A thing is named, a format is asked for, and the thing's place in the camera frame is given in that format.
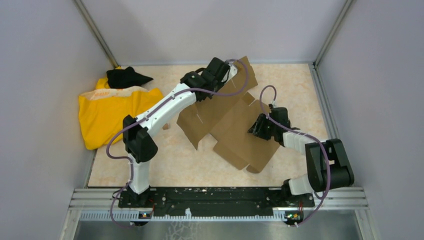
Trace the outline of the brown cardboard box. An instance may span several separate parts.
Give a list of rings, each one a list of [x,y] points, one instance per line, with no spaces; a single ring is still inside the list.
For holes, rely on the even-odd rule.
[[[177,125],[195,149],[206,135],[212,135],[217,141],[213,147],[216,154],[238,170],[258,174],[280,145],[248,132],[269,107],[249,93],[258,82],[248,57],[242,57],[234,65],[237,74],[220,92],[234,93],[247,84],[244,90],[234,96],[214,95],[211,99],[195,102],[179,113]]]

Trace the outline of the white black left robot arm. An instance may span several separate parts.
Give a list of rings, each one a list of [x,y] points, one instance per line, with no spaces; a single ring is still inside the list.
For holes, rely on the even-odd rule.
[[[163,99],[136,117],[123,120],[123,143],[131,160],[130,200],[138,207],[149,203],[150,161],[158,152],[154,136],[182,110],[211,98],[238,73],[233,60],[214,57],[207,67],[186,73]]]

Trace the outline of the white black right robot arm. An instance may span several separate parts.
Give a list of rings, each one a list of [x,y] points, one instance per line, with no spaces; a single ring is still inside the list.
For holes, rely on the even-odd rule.
[[[248,133],[266,141],[274,139],[305,156],[306,174],[282,185],[281,199],[287,206],[295,206],[304,194],[349,187],[355,181],[343,142],[338,138],[319,140],[292,127],[285,107],[261,113]]]

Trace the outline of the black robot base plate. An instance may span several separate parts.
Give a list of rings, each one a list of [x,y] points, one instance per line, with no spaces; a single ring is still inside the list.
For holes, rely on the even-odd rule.
[[[150,187],[135,195],[124,190],[118,207],[147,208],[154,216],[271,216],[274,208],[313,208],[311,193],[286,197],[281,187]]]

